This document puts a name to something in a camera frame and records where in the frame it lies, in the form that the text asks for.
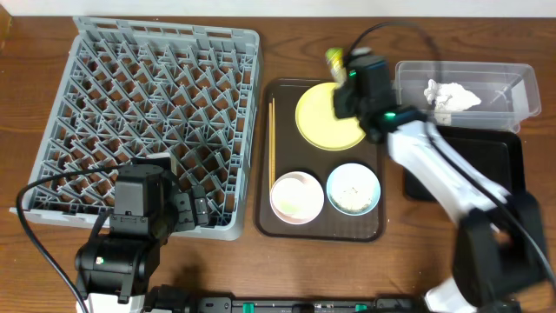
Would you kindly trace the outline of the green snack wrapper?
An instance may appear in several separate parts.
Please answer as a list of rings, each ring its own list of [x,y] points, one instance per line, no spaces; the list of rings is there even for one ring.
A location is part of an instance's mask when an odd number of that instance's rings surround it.
[[[343,49],[330,48],[326,51],[325,57],[332,78],[339,85],[343,85],[347,81],[347,74],[343,63]]]

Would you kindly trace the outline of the yellow round plate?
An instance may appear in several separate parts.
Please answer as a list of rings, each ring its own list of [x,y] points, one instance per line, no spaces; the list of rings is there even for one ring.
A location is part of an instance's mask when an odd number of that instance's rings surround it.
[[[335,116],[333,95],[337,87],[337,83],[316,84],[302,94],[295,108],[298,131],[321,150],[347,150],[365,137],[355,117]]]

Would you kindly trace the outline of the white tissue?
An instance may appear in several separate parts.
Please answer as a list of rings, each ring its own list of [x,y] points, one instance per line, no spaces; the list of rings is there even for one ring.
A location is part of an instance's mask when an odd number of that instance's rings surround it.
[[[435,111],[464,111],[481,104],[481,100],[462,85],[437,83],[433,79],[428,80],[424,96]]]

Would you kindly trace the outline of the wooden chopstick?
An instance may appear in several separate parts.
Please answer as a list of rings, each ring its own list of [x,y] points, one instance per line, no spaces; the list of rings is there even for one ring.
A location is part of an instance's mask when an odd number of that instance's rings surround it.
[[[275,181],[275,173],[274,173],[274,112],[275,112],[275,100],[273,99],[269,103],[268,108],[268,189],[269,194],[272,190],[274,181]]]
[[[275,99],[272,99],[270,103],[270,156],[269,156],[269,179],[270,179],[270,188],[274,186],[275,183]]]

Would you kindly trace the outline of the light blue bowl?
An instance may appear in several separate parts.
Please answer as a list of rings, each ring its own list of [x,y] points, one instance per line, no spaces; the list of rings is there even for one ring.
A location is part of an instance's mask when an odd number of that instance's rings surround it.
[[[344,163],[328,176],[328,201],[347,216],[363,216],[374,210],[381,199],[381,184],[376,174],[360,163]]]

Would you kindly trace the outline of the pink bowl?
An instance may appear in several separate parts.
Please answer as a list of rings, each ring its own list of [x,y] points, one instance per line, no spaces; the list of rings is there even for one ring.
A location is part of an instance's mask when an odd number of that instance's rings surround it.
[[[302,225],[321,213],[325,195],[320,182],[304,171],[280,176],[269,194],[272,211],[284,223]]]

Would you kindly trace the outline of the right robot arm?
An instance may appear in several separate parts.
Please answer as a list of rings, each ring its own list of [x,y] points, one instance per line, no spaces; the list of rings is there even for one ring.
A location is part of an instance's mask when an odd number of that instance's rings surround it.
[[[411,172],[457,226],[452,275],[430,289],[430,312],[495,312],[502,301],[555,273],[546,256],[539,205],[511,194],[464,159],[414,106],[400,106],[383,57],[328,58],[337,118],[357,118],[367,139]]]

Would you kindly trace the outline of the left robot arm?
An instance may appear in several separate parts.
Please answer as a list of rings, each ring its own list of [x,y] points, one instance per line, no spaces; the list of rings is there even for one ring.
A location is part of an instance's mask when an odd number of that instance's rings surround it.
[[[161,248],[179,231],[209,223],[202,186],[181,190],[176,175],[154,164],[118,171],[115,207],[100,216],[76,254],[80,312],[193,312],[195,300],[182,290],[149,280]]]

